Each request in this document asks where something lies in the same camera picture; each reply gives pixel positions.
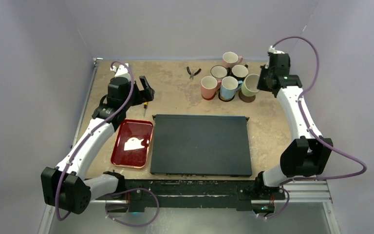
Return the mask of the salmon pink mug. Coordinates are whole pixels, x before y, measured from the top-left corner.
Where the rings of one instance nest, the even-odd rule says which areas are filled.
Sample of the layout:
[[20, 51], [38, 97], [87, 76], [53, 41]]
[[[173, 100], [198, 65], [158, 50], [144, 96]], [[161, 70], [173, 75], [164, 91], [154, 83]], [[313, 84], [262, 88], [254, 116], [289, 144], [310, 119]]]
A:
[[221, 80], [213, 76], [203, 77], [201, 80], [201, 96], [205, 100], [212, 100], [221, 86]]

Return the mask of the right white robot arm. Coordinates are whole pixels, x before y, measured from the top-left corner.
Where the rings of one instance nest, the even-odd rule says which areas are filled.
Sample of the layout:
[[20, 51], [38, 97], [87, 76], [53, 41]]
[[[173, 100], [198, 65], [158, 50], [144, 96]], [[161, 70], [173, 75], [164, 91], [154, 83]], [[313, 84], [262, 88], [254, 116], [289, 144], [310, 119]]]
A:
[[269, 52], [269, 62], [261, 66], [257, 88], [271, 92], [283, 108], [291, 132], [292, 141], [280, 156], [277, 166], [258, 174], [254, 192], [259, 198], [266, 198], [276, 192], [284, 182], [300, 176], [302, 178], [323, 173], [331, 154], [324, 146], [332, 145], [330, 138], [324, 138], [313, 124], [302, 98], [302, 83], [297, 75], [290, 74], [291, 60], [283, 52]]

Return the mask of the green handled white mug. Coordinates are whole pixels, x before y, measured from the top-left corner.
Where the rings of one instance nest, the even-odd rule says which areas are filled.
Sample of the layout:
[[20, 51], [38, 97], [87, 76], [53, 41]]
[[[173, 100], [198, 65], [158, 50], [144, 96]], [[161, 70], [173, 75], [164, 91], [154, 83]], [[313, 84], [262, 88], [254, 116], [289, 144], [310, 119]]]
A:
[[257, 88], [259, 78], [260, 77], [257, 74], [249, 74], [244, 79], [242, 87], [241, 87], [241, 92], [244, 96], [252, 97], [252, 96], [255, 96], [259, 92], [259, 89]]

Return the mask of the black handled white mug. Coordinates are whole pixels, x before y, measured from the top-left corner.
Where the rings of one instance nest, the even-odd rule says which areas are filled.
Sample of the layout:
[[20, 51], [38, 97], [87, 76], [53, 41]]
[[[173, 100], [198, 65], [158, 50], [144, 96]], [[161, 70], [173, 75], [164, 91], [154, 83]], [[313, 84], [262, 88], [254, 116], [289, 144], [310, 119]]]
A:
[[244, 81], [248, 74], [249, 70], [247, 65], [237, 64], [231, 69], [231, 75], [239, 81]]

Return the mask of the pink handled white mug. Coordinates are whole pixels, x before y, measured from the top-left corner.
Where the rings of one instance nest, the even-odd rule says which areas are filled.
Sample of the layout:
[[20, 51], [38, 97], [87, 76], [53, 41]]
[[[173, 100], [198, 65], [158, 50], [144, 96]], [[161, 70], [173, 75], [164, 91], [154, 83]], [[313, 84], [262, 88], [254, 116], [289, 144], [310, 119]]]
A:
[[243, 61], [243, 57], [237, 55], [234, 52], [225, 52], [222, 55], [222, 66], [230, 71], [235, 65], [241, 64]]

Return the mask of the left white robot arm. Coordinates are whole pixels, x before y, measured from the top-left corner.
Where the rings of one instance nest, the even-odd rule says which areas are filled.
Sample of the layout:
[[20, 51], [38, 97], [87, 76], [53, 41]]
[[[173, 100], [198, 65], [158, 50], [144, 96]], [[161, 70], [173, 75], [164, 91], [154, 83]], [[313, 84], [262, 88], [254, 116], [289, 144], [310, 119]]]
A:
[[119, 173], [104, 172], [92, 179], [85, 176], [100, 149], [126, 119], [127, 110], [153, 101], [155, 90], [145, 76], [139, 79], [143, 90], [138, 88], [136, 81], [126, 77], [112, 78], [108, 93], [101, 98], [76, 145], [54, 168], [46, 167], [42, 171], [40, 178], [47, 205], [81, 214], [94, 199], [105, 195], [121, 199], [125, 195], [125, 179]]

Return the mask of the grey white mug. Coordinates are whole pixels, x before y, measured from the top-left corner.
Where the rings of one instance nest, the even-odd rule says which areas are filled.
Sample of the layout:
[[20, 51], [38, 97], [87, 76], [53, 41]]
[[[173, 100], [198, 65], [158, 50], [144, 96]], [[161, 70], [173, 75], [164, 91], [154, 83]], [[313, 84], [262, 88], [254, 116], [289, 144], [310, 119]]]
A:
[[226, 68], [222, 65], [215, 65], [210, 69], [210, 75], [217, 80], [222, 80], [229, 75], [229, 71], [229, 68]]

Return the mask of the dark brown wooden coaster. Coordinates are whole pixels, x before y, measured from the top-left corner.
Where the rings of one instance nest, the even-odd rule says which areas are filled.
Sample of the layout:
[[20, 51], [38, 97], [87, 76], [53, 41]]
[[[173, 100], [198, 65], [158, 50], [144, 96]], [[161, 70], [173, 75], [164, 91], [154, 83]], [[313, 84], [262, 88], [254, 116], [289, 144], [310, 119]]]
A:
[[242, 93], [239, 93], [239, 98], [243, 102], [250, 103], [250, 102], [253, 102], [255, 100], [256, 96], [254, 95], [254, 96], [248, 97], [248, 96], [243, 95]]

